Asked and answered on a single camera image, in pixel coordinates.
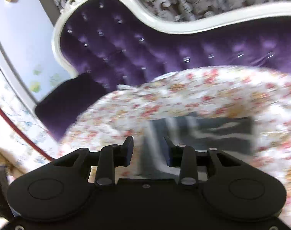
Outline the grey white striped cardigan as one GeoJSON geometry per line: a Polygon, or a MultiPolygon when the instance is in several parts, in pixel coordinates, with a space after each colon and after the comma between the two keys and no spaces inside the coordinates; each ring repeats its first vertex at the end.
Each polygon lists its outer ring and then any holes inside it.
{"type": "Polygon", "coordinates": [[[195,113],[161,118],[145,124],[139,159],[140,175],[147,179],[176,179],[179,168],[168,167],[169,137],[174,145],[206,152],[217,148],[246,163],[253,157],[253,121],[243,118],[202,118],[195,113]]]}

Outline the white decorated cabinet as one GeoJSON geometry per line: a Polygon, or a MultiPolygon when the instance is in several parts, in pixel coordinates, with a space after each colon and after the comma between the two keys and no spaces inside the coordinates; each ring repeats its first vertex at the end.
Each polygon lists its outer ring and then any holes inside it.
{"type": "MultiPolygon", "coordinates": [[[[36,146],[52,158],[58,158],[59,145],[43,124],[23,105],[0,71],[0,108],[36,146]]],[[[48,160],[23,140],[0,115],[0,153],[11,163],[27,171],[48,160]]]]}

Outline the floral bed sheet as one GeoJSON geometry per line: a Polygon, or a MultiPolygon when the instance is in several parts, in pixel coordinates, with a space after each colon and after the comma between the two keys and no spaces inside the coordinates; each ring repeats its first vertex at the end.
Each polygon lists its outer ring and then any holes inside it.
{"type": "Polygon", "coordinates": [[[143,178],[140,154],[145,124],[186,116],[253,121],[250,165],[280,180],[287,190],[282,220],[291,227],[291,75],[255,67],[203,67],[162,75],[139,87],[120,85],[86,108],[69,126],[59,155],[78,148],[99,151],[134,138],[134,155],[117,178],[143,178]]]}

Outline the purple tufted sofa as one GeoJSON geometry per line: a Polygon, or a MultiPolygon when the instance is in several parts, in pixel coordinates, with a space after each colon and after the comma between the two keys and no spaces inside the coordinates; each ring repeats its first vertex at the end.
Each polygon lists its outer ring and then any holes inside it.
{"type": "Polygon", "coordinates": [[[35,109],[57,141],[79,114],[118,85],[208,66],[291,73],[291,1],[169,22],[138,0],[69,0],[52,35],[54,58],[71,76],[35,109]]]}

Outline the red stick vacuum cleaner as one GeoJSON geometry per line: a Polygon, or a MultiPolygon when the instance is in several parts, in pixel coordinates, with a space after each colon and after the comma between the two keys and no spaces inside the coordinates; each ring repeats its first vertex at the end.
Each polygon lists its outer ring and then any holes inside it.
{"type": "Polygon", "coordinates": [[[37,151],[40,155],[46,158],[48,161],[53,161],[54,158],[49,156],[46,152],[44,152],[41,148],[39,148],[33,141],[31,141],[28,136],[26,136],[5,114],[5,112],[0,108],[0,116],[6,121],[6,123],[35,151],[37,151]]]}

